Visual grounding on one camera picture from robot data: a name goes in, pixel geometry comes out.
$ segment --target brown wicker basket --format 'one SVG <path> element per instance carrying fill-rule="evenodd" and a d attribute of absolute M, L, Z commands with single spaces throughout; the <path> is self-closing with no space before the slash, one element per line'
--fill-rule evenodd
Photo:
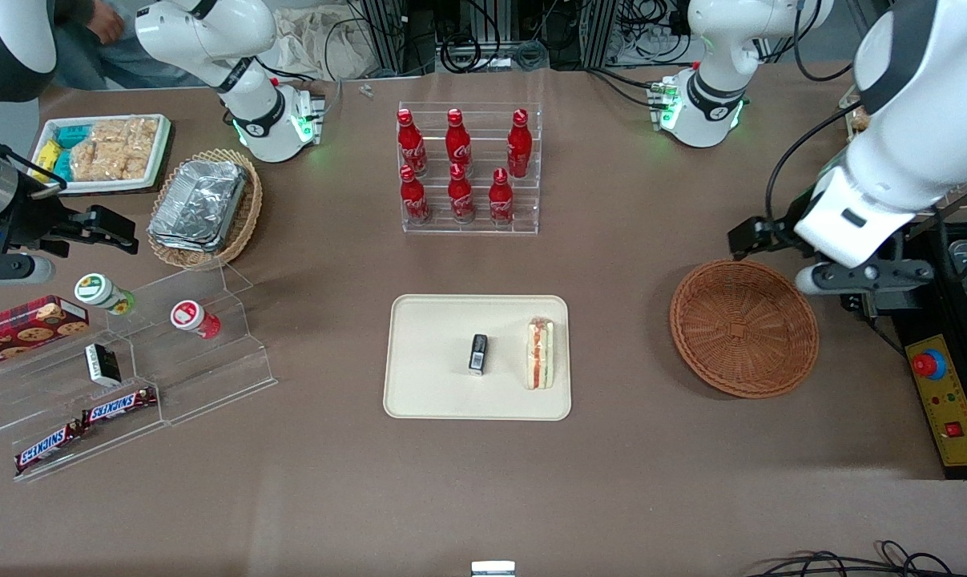
<path fill-rule="evenodd" d="M 180 248 L 168 248 L 167 246 L 158 244 L 158 242 L 153 240 L 152 236 L 149 236 L 149 245 L 152 246 L 152 251 L 159 256 L 162 262 L 173 266 L 201 268 L 202 265 L 211 264 L 213 259 L 220 259 L 220 263 L 229 263 L 241 254 L 242 249 L 248 244 L 248 241 L 252 238 L 252 233 L 256 230 L 259 210 L 263 207 L 263 184 L 259 181 L 259 174 L 257 174 L 256 168 L 253 167 L 252 161 L 248 160 L 248 157 L 245 157 L 243 154 L 233 150 L 215 149 L 200 152 L 192 156 L 189 160 L 234 162 L 244 167 L 245 171 L 248 171 L 248 182 L 244 185 L 244 191 L 241 193 L 243 196 L 238 203 L 237 212 L 234 213 L 234 222 L 231 223 L 230 233 L 227 236 L 227 244 L 219 252 L 184 251 Z M 173 176 L 176 176 L 176 172 L 180 170 L 180 167 L 183 167 L 183 162 L 177 168 L 173 169 L 173 172 L 163 181 L 163 185 L 159 190 L 159 196 L 156 197 L 156 204 L 152 208 L 153 216 L 158 211 L 163 198 L 166 197 L 166 191 L 169 189 L 169 185 L 173 182 Z"/>
<path fill-rule="evenodd" d="M 714 260 L 680 282 L 672 339 L 704 381 L 736 397 L 794 390 L 817 359 L 817 322 L 783 275 L 750 260 Z"/>

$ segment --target clear acrylic rack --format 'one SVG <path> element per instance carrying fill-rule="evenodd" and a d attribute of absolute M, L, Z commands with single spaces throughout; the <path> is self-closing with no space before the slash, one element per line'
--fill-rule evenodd
<path fill-rule="evenodd" d="M 94 424 L 14 478 L 34 481 L 276 384 L 266 347 L 248 331 L 239 295 L 251 287 L 233 267 L 214 260 L 135 289 L 135 309 L 123 317 L 104 317 L 91 309 L 90 332 L 0 362 L 0 442 L 11 446 L 10 460 L 4 463 L 10 474 L 15 472 L 13 456 L 80 418 L 83 410 L 132 391 L 155 387 L 158 405 Z M 204 340 L 173 328 L 169 311 L 186 299 L 220 318 L 219 335 Z M 91 343 L 116 354 L 120 386 L 91 382 L 84 357 L 84 347 Z"/>
<path fill-rule="evenodd" d="M 542 159 L 542 110 L 540 103 L 420 103 L 402 102 L 399 108 L 413 113 L 418 129 L 425 140 L 427 174 L 420 182 L 433 218 L 424 225 L 409 222 L 409 216 L 401 209 L 401 226 L 406 233 L 469 233 L 534 235 L 539 233 L 541 222 L 541 159 Z M 454 220 L 447 196 L 450 181 L 450 163 L 444 135 L 447 134 L 447 111 L 461 109 L 465 129 L 472 136 L 473 146 L 473 204 L 476 220 L 461 225 Z M 530 170 L 525 178 L 510 179 L 513 189 L 513 219 L 511 226 L 497 226 L 490 220 L 490 184 L 494 181 L 494 169 L 508 167 L 508 132 L 512 128 L 512 113 L 524 108 L 530 113 L 530 134 L 534 137 L 534 149 L 530 157 Z M 398 167 L 404 163 L 400 147 L 397 150 Z M 395 183 L 401 186 L 395 171 Z"/>

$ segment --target red button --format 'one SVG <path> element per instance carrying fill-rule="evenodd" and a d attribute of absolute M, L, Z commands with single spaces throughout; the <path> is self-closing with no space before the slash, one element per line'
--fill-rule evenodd
<path fill-rule="evenodd" d="M 964 430 L 960 427 L 959 422 L 947 423 L 945 424 L 945 436 L 964 436 Z"/>
<path fill-rule="evenodd" d="M 931 377 L 938 370 L 938 364 L 933 355 L 923 352 L 911 359 L 911 368 L 922 377 Z"/>

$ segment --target coca-cola bottle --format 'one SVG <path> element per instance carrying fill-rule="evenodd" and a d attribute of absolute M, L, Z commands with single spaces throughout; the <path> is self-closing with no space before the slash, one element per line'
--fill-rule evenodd
<path fill-rule="evenodd" d="M 469 132 L 461 123 L 461 110 L 453 108 L 447 111 L 447 160 L 451 164 L 460 164 L 465 169 L 465 176 L 473 175 L 473 148 Z"/>
<path fill-rule="evenodd" d="M 425 141 L 422 132 L 413 122 L 413 113 L 407 108 L 398 111 L 398 146 L 401 158 L 413 168 L 417 176 L 425 174 Z"/>
<path fill-rule="evenodd" d="M 525 178 L 530 170 L 530 153 L 534 137 L 530 134 L 530 114 L 520 108 L 512 114 L 512 131 L 508 134 L 508 171 L 516 179 Z"/>
<path fill-rule="evenodd" d="M 429 205 L 425 201 L 422 183 L 418 182 L 416 171 L 407 164 L 401 168 L 401 200 L 404 201 L 405 213 L 409 215 L 411 224 L 429 222 Z"/>
<path fill-rule="evenodd" d="M 490 219 L 498 225 L 512 224 L 512 186 L 508 184 L 508 172 L 494 169 L 494 183 L 490 185 Z"/>
<path fill-rule="evenodd" d="M 451 182 L 447 185 L 447 195 L 451 197 L 451 211 L 454 222 L 460 225 L 476 220 L 476 207 L 473 207 L 473 187 L 465 179 L 465 167 L 451 164 Z"/>

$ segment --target red cookie box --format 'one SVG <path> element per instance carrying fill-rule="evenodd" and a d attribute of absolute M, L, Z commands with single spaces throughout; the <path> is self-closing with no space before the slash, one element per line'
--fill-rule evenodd
<path fill-rule="evenodd" d="M 88 313 L 55 295 L 0 312 L 0 361 L 88 330 Z"/>

